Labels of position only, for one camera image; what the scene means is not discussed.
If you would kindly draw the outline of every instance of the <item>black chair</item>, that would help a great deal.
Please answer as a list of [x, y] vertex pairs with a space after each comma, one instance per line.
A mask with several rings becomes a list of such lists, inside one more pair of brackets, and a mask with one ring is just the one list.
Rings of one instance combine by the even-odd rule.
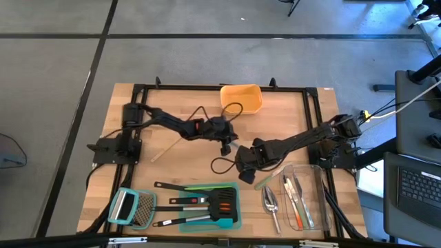
[[417, 12], [422, 10], [424, 6], [427, 6], [428, 9], [419, 14], [416, 17], [417, 21], [415, 23], [412, 23], [408, 27], [408, 29], [412, 29], [418, 24], [434, 21], [435, 19], [441, 18], [441, 0], [422, 0], [422, 3], [417, 6], [415, 11]]
[[290, 3], [291, 4], [291, 9], [289, 10], [288, 13], [288, 17], [291, 16], [292, 12], [294, 11], [294, 9], [297, 7], [298, 3], [300, 2], [300, 0], [279, 0], [282, 3]]

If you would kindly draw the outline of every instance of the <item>laptop keyboard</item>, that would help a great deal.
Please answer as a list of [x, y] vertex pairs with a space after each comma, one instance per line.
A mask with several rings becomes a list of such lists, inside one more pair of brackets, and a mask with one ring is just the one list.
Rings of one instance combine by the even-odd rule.
[[401, 196], [441, 208], [441, 177], [407, 168], [399, 173]]

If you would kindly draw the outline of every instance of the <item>grater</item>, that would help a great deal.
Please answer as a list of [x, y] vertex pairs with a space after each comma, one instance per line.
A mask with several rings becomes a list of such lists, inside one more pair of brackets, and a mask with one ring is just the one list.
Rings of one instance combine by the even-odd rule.
[[133, 190], [121, 187], [110, 205], [110, 223], [127, 225], [132, 229], [146, 229], [154, 215], [156, 195], [148, 190]]

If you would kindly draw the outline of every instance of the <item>clear plastic container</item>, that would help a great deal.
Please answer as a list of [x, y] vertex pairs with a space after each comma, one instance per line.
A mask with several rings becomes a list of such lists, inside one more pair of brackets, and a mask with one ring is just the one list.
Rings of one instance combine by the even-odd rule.
[[[243, 106], [242, 114], [254, 114], [262, 107], [262, 92], [258, 85], [226, 85], [220, 89], [220, 103], [222, 107], [230, 103], [240, 103]], [[228, 114], [238, 114], [240, 106], [229, 106], [225, 111]]]
[[[298, 183], [302, 189], [302, 194], [300, 196], [298, 186], [294, 180], [294, 174], [298, 179]], [[291, 202], [288, 197], [287, 190], [285, 189], [284, 177], [287, 181], [290, 181], [295, 193], [293, 193], [293, 198], [297, 198], [298, 202]], [[296, 231], [307, 231], [307, 230], [321, 230], [329, 231], [330, 221], [326, 209], [325, 193], [323, 191], [322, 184], [322, 170], [317, 165], [287, 165], [280, 173], [280, 192], [282, 192], [282, 211], [283, 219], [285, 223], [292, 227]], [[307, 206], [309, 216], [305, 211], [305, 203]], [[298, 219], [294, 211], [294, 206], [296, 206], [297, 212], [299, 213], [299, 221], [301, 221], [300, 226], [298, 224]]]

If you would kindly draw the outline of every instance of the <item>wooden board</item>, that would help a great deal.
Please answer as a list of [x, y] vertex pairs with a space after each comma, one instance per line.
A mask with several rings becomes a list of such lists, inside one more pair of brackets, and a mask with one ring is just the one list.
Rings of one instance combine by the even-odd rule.
[[[132, 88], [133, 85], [127, 83], [115, 85], [107, 111], [103, 134], [120, 128], [122, 105], [130, 102]], [[320, 88], [319, 99], [324, 120], [338, 113], [333, 89]], [[147, 104], [161, 107], [164, 111], [182, 119], [188, 118], [199, 105], [205, 107], [208, 116], [218, 116], [221, 112], [221, 102], [219, 92], [217, 91], [150, 90]], [[204, 118], [204, 115], [202, 112], [198, 112], [194, 118]], [[288, 136], [304, 132], [307, 129], [307, 125], [302, 95], [292, 92], [263, 92], [263, 107], [260, 111], [252, 115], [239, 116], [233, 121], [233, 126], [235, 132], [240, 137], [238, 143], [246, 146], [250, 146], [256, 137], [263, 140], [284, 139]], [[232, 168], [223, 175], [214, 174], [211, 171], [210, 162], [213, 158], [220, 156], [220, 143], [202, 140], [182, 140], [152, 163], [150, 160], [164, 149], [167, 149], [179, 136], [177, 133], [164, 127], [153, 126], [144, 129], [141, 132], [141, 138], [144, 140], [144, 143], [139, 164], [135, 169], [132, 183], [133, 189], [149, 189], [154, 191], [158, 196], [158, 205], [164, 206], [168, 205], [169, 198], [178, 197], [179, 193], [168, 189], [154, 188], [153, 183], [155, 181], [178, 185], [237, 182], [240, 187], [240, 207], [243, 226], [241, 229], [233, 231], [213, 231], [194, 234], [181, 233], [177, 225], [149, 227], [143, 231], [125, 228], [125, 234], [224, 236], [231, 238], [323, 238], [322, 231], [294, 231], [283, 220], [284, 217], [281, 211], [278, 213], [278, 218], [282, 234], [277, 235], [271, 216], [263, 210], [260, 191], [255, 191], [253, 185], [248, 185], [238, 180], [236, 168]], [[235, 148], [232, 148], [232, 153], [228, 157], [233, 159], [235, 153]], [[306, 148], [290, 153], [286, 161], [292, 161], [295, 164], [307, 164]], [[230, 163], [224, 161], [215, 163], [215, 169], [218, 171], [227, 169], [229, 166]], [[114, 171], [114, 165], [104, 165], [91, 177], [79, 220], [79, 231], [89, 227], [109, 201]], [[334, 171], [339, 205], [358, 231], [365, 235], [365, 224], [354, 179], [345, 171], [338, 169]], [[257, 172], [255, 182], [258, 182], [266, 175], [266, 173]], [[273, 179], [269, 186], [274, 190], [281, 204], [282, 198], [278, 180], [276, 178]], [[155, 214], [153, 221], [177, 217], [178, 213], [176, 212], [158, 212]]]

